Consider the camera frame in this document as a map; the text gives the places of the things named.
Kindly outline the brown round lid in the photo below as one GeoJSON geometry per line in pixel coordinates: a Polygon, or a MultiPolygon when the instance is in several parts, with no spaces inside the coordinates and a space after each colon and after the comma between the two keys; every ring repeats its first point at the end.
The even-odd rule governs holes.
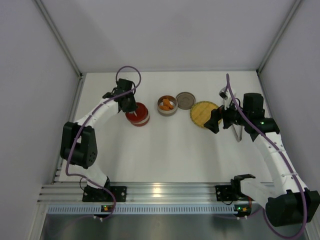
{"type": "Polygon", "coordinates": [[[180,92],[176,97],[177,106],[182,110],[190,110],[196,103],[195,96],[190,92],[180,92]]]}

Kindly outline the orange fried food piece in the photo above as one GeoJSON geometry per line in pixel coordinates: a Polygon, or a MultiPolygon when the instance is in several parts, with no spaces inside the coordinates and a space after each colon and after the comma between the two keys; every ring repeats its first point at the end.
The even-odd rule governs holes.
{"type": "Polygon", "coordinates": [[[170,111],[171,109],[167,105],[159,105],[159,108],[163,111],[170,111]]]}

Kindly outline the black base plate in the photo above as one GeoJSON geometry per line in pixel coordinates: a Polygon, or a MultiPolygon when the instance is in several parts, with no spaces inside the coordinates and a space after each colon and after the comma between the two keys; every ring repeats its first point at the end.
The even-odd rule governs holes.
{"type": "MultiPolygon", "coordinates": [[[[113,194],[116,202],[126,202],[126,186],[111,186],[109,191],[113,194]]],[[[112,202],[113,198],[110,193],[107,193],[103,189],[86,186],[83,191],[82,201],[85,203],[102,203],[112,202]]]]}
{"type": "Polygon", "coordinates": [[[249,199],[248,195],[241,192],[239,186],[230,184],[216,185],[215,193],[218,202],[247,201],[249,199]]]}

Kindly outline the metal tongs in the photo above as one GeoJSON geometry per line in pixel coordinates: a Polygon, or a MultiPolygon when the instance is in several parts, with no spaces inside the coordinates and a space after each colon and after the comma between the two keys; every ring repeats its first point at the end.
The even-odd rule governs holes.
{"type": "Polygon", "coordinates": [[[243,139],[243,126],[232,125],[231,130],[235,137],[235,140],[239,143],[243,139]]]}

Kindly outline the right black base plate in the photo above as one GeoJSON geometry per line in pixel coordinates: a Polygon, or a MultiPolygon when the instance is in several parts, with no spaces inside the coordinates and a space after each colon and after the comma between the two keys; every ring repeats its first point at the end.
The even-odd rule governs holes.
{"type": "Polygon", "coordinates": [[[216,185],[215,193],[218,202],[247,201],[249,199],[248,195],[241,192],[239,186],[230,184],[216,185]]]}

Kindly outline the round bamboo plate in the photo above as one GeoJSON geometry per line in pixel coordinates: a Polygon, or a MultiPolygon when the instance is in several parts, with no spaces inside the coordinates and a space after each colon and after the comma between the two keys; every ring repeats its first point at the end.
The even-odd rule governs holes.
{"type": "Polygon", "coordinates": [[[189,116],[196,126],[205,129],[204,124],[211,118],[211,111],[218,108],[219,106],[211,101],[199,101],[191,107],[189,116]]]}

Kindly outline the red round lid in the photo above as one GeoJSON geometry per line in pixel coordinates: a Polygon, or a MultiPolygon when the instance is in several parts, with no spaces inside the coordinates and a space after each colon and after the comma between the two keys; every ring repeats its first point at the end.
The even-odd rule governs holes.
{"type": "Polygon", "coordinates": [[[134,112],[128,112],[125,114],[126,118],[131,123],[135,123],[135,124],[142,122],[148,115],[148,109],[143,103],[137,102],[136,106],[137,108],[134,112]]]}

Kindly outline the brown-banded metal tin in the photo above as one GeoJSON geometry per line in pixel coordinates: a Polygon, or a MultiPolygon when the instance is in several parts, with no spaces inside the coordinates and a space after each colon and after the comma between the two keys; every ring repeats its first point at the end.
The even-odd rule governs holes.
{"type": "Polygon", "coordinates": [[[161,96],[157,101],[157,110],[162,116],[172,116],[178,110],[178,102],[171,95],[161,96]]]}

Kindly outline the aluminium mounting rail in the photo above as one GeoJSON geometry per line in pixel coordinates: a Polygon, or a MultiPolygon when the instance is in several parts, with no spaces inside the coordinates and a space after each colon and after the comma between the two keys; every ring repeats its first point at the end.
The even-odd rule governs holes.
{"type": "MultiPolygon", "coordinates": [[[[127,204],[208,204],[217,201],[216,185],[224,182],[113,182],[114,187],[126,186],[127,204]]],[[[38,204],[80,203],[86,183],[55,182],[43,185],[38,204]]]]}

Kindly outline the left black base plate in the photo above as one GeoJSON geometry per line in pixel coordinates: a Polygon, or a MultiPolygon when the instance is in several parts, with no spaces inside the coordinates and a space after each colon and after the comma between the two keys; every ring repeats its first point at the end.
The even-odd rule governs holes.
{"type": "MultiPolygon", "coordinates": [[[[109,191],[113,194],[116,202],[126,202],[126,186],[111,186],[109,191]]],[[[102,203],[112,202],[113,198],[110,193],[107,193],[103,189],[86,186],[83,191],[82,201],[85,203],[102,203]]]]}

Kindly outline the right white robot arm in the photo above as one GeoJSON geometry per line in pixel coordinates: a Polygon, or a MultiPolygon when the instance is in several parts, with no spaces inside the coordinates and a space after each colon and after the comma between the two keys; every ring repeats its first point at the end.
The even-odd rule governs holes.
{"type": "Polygon", "coordinates": [[[260,93],[246,93],[243,105],[237,106],[229,92],[221,91],[222,106],[211,111],[204,127],[217,134],[223,128],[242,126],[259,150],[270,173],[274,189],[260,183],[252,174],[236,175],[230,180],[230,195],[236,200],[246,197],[256,201],[274,227],[309,223],[320,205],[320,194],[309,190],[293,167],[283,146],[275,120],[265,116],[260,93]]]}

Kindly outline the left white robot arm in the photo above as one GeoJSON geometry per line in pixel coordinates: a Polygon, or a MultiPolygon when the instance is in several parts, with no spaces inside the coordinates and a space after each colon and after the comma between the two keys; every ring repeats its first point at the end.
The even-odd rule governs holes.
{"type": "Polygon", "coordinates": [[[68,177],[80,177],[90,187],[111,193],[110,179],[96,163],[96,130],[118,113],[131,113],[137,109],[136,89],[137,85],[133,81],[120,78],[116,81],[116,87],[105,93],[85,116],[64,124],[60,156],[66,160],[65,174],[68,177]]]}

